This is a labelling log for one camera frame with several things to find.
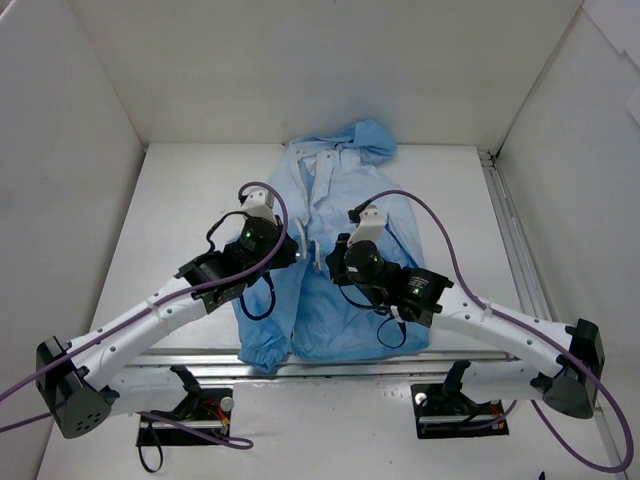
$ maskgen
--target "cable clip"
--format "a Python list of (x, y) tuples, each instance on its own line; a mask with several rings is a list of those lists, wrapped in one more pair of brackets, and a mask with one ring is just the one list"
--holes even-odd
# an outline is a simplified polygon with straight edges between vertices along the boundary
[(398, 306), (397, 305), (391, 305), (389, 307), (389, 310), (391, 310), (391, 316), (393, 317), (393, 319), (396, 322), (404, 323), (404, 320), (402, 319), (402, 317), (400, 316), (400, 312), (398, 311)]
[(493, 310), (491, 309), (491, 302), (487, 301), (484, 304), (484, 310), (482, 311), (482, 315), (480, 315), (480, 323), (483, 323), (487, 318), (493, 316)]
[(347, 215), (349, 216), (349, 221), (351, 223), (355, 223), (356, 225), (360, 224), (360, 214), (364, 212), (364, 209), (367, 208), (371, 204), (371, 200), (366, 200), (358, 205), (353, 210), (349, 210)]
[(311, 241), (316, 245), (315, 247), (316, 255), (315, 255), (315, 260), (313, 262), (313, 269), (315, 270), (316, 273), (320, 273), (322, 272), (322, 251), (320, 250), (320, 242), (315, 239)]

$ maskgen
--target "black cable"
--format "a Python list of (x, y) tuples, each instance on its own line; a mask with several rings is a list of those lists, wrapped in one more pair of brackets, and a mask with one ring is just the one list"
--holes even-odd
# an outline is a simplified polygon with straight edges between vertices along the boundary
[(271, 275), (269, 274), (269, 272), (267, 272), (263, 275), (262, 278), (264, 278), (264, 281), (267, 282), (267, 285), (269, 285), (269, 291), (271, 292), (271, 305), (269, 305), (269, 309), (266, 312), (264, 312), (261, 315), (252, 315), (251, 313), (249, 313), (249, 310), (247, 310), (247, 304), (244, 302), (244, 295), (240, 295), (240, 308), (242, 309), (242, 312), (247, 317), (249, 317), (251, 320), (254, 320), (254, 321), (267, 318), (269, 315), (271, 315), (271, 313), (273, 312), (273, 309), (276, 306), (276, 289), (273, 286), (273, 280), (271, 280)]
[[(426, 404), (428, 403), (429, 397), (426, 397), (424, 400), (422, 400), (418, 406), (416, 407), (416, 411), (418, 412), (418, 417), (421, 415), (422, 409), (426, 406)], [(489, 405), (490, 402), (487, 403), (483, 403), (481, 405), (478, 405), (477, 408), (475, 409), (475, 411), (473, 413), (471, 413), (469, 416), (465, 417), (463, 420), (461, 420), (460, 422), (456, 422), (456, 423), (452, 423), (449, 425), (436, 425), (435, 427), (429, 427), (428, 424), (425, 424), (422, 426), (422, 434), (424, 435), (424, 433), (427, 430), (436, 430), (438, 432), (442, 432), (442, 431), (458, 431), (460, 429), (464, 429), (464, 427), (471, 423), (471, 421), (476, 418), (478, 415), (480, 415), (481, 413), (481, 409), (482, 407), (486, 407), (487, 405)]]
[[(146, 418), (147, 420), (147, 428), (145, 428), (142, 433), (140, 434), (140, 437), (138, 438), (138, 457), (140, 458), (140, 463), (142, 464), (142, 468), (145, 469), (145, 471), (147, 473), (158, 473), (160, 471), (160, 469), (162, 468), (162, 465), (164, 464), (164, 452), (162, 451), (162, 444), (160, 443), (160, 439), (158, 438), (158, 435), (156, 434), (156, 431), (153, 428), (153, 421), (149, 418)], [(158, 468), (151, 468), (149, 466), (149, 464), (147, 464), (147, 461), (144, 459), (144, 455), (142, 454), (142, 443), (144, 441), (144, 438), (146, 437), (146, 435), (151, 435), (151, 442), (154, 444), (154, 446), (158, 449), (158, 454), (160, 455), (160, 464), (158, 465)]]
[(220, 220), (218, 220), (216, 223), (213, 224), (213, 226), (209, 229), (209, 231), (205, 236), (210, 246), (209, 252), (213, 252), (216, 249), (216, 244), (213, 243), (213, 240), (211, 240), (211, 236), (213, 235), (213, 232), (215, 232), (218, 229), (218, 227), (220, 227), (220, 225), (222, 225), (222, 223), (232, 215), (242, 215), (245, 218), (249, 218), (249, 214), (241, 210), (234, 210), (233, 212), (225, 213)]
[(342, 294), (344, 299), (349, 303), (349, 305), (359, 308), (360, 310), (371, 310), (377, 313), (378, 315), (387, 315), (389, 313), (388, 308), (376, 307), (375, 305), (363, 305), (361, 303), (354, 302), (347, 296), (346, 293), (344, 293), (344, 290), (342, 290), (342, 287), (340, 285), (338, 285), (338, 289), (340, 289), (340, 293)]
[(391, 345), (387, 345), (382, 340), (380, 340), (380, 330), (382, 330), (382, 327), (384, 327), (391, 320), (395, 320), (395, 318), (389, 317), (380, 324), (380, 326), (378, 327), (378, 331), (376, 332), (376, 337), (378, 337), (378, 342), (380, 342), (383, 346), (391, 349), (396, 349), (396, 348), (400, 348), (402, 345), (404, 345), (404, 342), (407, 341), (407, 324), (404, 322), (398, 322), (398, 326), (400, 327), (400, 332), (402, 332), (402, 342), (400, 342), (399, 345), (392, 347)]

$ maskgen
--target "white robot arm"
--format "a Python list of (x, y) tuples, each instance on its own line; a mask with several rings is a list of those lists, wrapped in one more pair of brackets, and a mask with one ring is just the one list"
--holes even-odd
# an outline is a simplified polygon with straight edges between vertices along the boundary
[(351, 210), (349, 217), (358, 225), (356, 230), (340, 234), (327, 257), (335, 284), (355, 285), (371, 309), (398, 322), (405, 338), (405, 322), (416, 322), (475, 338), (515, 357), (499, 366), (456, 362), (444, 382), (449, 398), (472, 406), (502, 398), (541, 399), (565, 415), (593, 416), (597, 394), (593, 381), (541, 337), (570, 352), (600, 379), (604, 353), (595, 324), (534, 318), (474, 297), (464, 284), (435, 272), (387, 262), (375, 245), (386, 226), (385, 213), (368, 201)]
[[(241, 201), (239, 211), (225, 215), (208, 232), (211, 249), (182, 266), (150, 297), (104, 327), (66, 344), (52, 337), (38, 346), (39, 370), (75, 353), (36, 380), (66, 438), (90, 432), (110, 415), (160, 410), (181, 412), (176, 415), (179, 417), (197, 408), (201, 389), (186, 369), (136, 371), (124, 367), (178, 328), (240, 298), (244, 289), (260, 278), (272, 285), (269, 271), (296, 261), (297, 244), (287, 235), (271, 260), (264, 262), (285, 228), (273, 213), (269, 191), (253, 190)], [(217, 251), (211, 234), (232, 214), (245, 217), (242, 232), (223, 251)], [(261, 263), (264, 265), (249, 276), (216, 282), (242, 276)], [(209, 283), (218, 285), (206, 288)], [(192, 292), (196, 286), (202, 288)], [(97, 342), (109, 332), (115, 333)]]
[[(181, 267), (164, 287), (139, 305), (67, 344), (52, 337), (38, 347), (38, 368), (84, 350), (37, 380), (38, 389), (66, 438), (88, 433), (110, 415), (158, 410), (174, 412), (179, 418), (198, 407), (201, 389), (185, 368), (136, 371), (124, 367), (173, 331), (239, 298), (246, 287), (266, 278), (269, 270), (295, 262), (297, 245), (287, 236), (273, 259), (251, 276), (183, 295), (191, 287), (230, 278), (265, 258), (283, 228), (272, 205), (267, 190), (251, 192), (244, 198), (242, 209), (232, 212), (244, 215), (246, 222), (238, 240), (226, 245), (224, 251), (215, 250), (210, 236), (226, 216), (207, 235), (211, 250)], [(444, 385), (448, 395), (471, 403), (500, 398), (542, 399), (573, 417), (593, 415), (596, 389), (588, 378), (563, 361), (557, 349), (497, 318), (491, 308), (481, 308), (461, 286), (446, 277), (385, 261), (374, 242), (385, 228), (386, 215), (374, 205), (351, 211), (350, 217), (358, 227), (353, 234), (341, 234), (334, 252), (327, 257), (334, 283), (357, 286), (372, 309), (392, 315), (405, 334), (405, 322), (417, 322), (470, 336), (517, 357), (490, 367), (456, 362)], [(604, 356), (595, 325), (580, 320), (570, 326), (505, 307), (500, 310), (552, 338), (600, 378)], [(131, 323), (132, 318), (138, 321)], [(118, 331), (85, 349), (98, 336), (113, 330)]]

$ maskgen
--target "blue garment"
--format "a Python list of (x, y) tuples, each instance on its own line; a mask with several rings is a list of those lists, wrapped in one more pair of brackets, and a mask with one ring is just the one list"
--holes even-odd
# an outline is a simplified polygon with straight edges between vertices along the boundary
[[(289, 235), (302, 245), (295, 225), (305, 227), (309, 251), (306, 259), (285, 270), (273, 271), (276, 307), (266, 319), (254, 322), (234, 302), (238, 318), (240, 360), (261, 370), (275, 368), (292, 351), (308, 360), (346, 361), (380, 358), (425, 348), (428, 329), (407, 324), (407, 340), (397, 349), (385, 347), (376, 332), (386, 317), (353, 307), (331, 282), (326, 257), (338, 234), (352, 233), (347, 210), (375, 193), (397, 188), (374, 165), (395, 153), (390, 133), (373, 120), (349, 125), (329, 137), (302, 137), (289, 143), (284, 159), (269, 183), (284, 197), (289, 211)], [(388, 196), (376, 205), (388, 214), (387, 228), (376, 241), (385, 259), (402, 266), (424, 266), (418, 229), (404, 197)], [(344, 288), (355, 302), (367, 300), (355, 287)], [(245, 291), (247, 308), (254, 315), (266, 311), (269, 288), (260, 281)], [(387, 345), (402, 336), (395, 322), (380, 331)]]

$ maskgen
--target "white bracket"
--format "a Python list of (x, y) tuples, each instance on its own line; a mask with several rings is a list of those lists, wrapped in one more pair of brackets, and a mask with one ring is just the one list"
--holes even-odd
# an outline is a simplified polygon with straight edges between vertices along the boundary
[(349, 237), (347, 246), (350, 247), (356, 242), (362, 242), (369, 240), (375, 242), (384, 227), (387, 224), (387, 213), (384, 210), (378, 210), (375, 205), (369, 205), (360, 214), (360, 223), (353, 232), (353, 235)]
[[(486, 309), (473, 303), (459, 285), (445, 288), (438, 303), (442, 305), (442, 312), (433, 315), (432, 329), (457, 332), (497, 347), (533, 365), (538, 372), (551, 378), (562, 369), (556, 361), (559, 352), (555, 348), (495, 314), (487, 315)], [(569, 349), (573, 337), (567, 333), (567, 325), (530, 317), (500, 305), (492, 307), (526, 323)]]
[(461, 392), (480, 404), (492, 400), (540, 400), (542, 393), (531, 386), (531, 380), (540, 372), (530, 363), (472, 362), (465, 370), (460, 383)]
[(397, 305), (391, 305), (390, 310), (391, 316), (395, 319), (396, 322), (404, 323), (404, 320), (402, 319), (402, 317), (400, 316), (400, 312), (398, 311)]
[(274, 225), (278, 225), (273, 213), (273, 195), (265, 188), (251, 190), (240, 210), (252, 217), (264, 218)]
[(137, 323), (120, 330), (100, 344), (82, 352), (73, 359), (77, 368), (86, 367), (89, 373), (84, 380), (95, 390), (102, 390), (111, 379), (119, 373), (129, 362), (146, 352), (160, 340), (172, 332), (183, 327), (187, 323), (199, 320), (207, 316), (204, 302), (194, 299), (190, 295), (179, 297), (161, 307), (156, 307), (154, 302), (158, 298), (190, 287), (184, 278), (171, 278), (160, 290), (148, 297), (145, 301), (120, 315), (103, 327), (71, 340), (72, 348), (69, 352), (94, 340), (103, 332), (120, 325), (133, 315), (150, 308), (151, 313), (141, 318)]
[(182, 380), (169, 368), (125, 368), (111, 379), (109, 388), (120, 395), (111, 407), (111, 416), (170, 412), (187, 396)]

